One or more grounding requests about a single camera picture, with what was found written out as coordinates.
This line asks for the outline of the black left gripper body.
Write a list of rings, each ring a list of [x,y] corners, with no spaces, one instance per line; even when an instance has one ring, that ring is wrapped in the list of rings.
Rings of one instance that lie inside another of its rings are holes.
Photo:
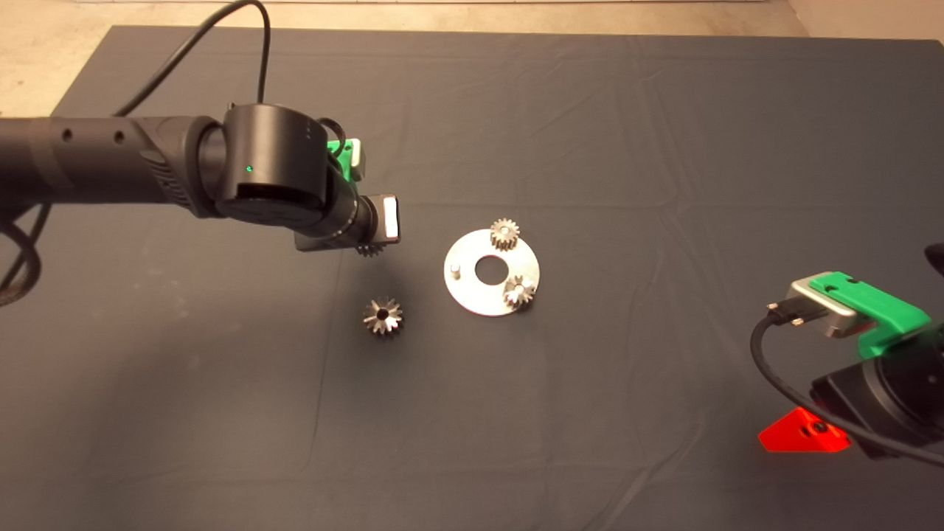
[[[399,197],[378,194],[340,199],[326,218],[294,234],[294,248],[300,252],[380,253],[385,246],[401,242]]]

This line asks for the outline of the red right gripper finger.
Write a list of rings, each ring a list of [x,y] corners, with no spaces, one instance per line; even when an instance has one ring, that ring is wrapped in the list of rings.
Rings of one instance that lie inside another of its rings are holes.
[[[843,431],[805,408],[794,408],[758,434],[769,453],[839,453],[852,446]]]

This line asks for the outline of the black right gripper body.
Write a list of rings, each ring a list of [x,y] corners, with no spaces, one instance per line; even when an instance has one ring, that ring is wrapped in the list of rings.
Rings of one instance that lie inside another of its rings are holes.
[[[810,396],[831,414],[891,440],[920,449],[941,443],[942,325],[813,380]]]

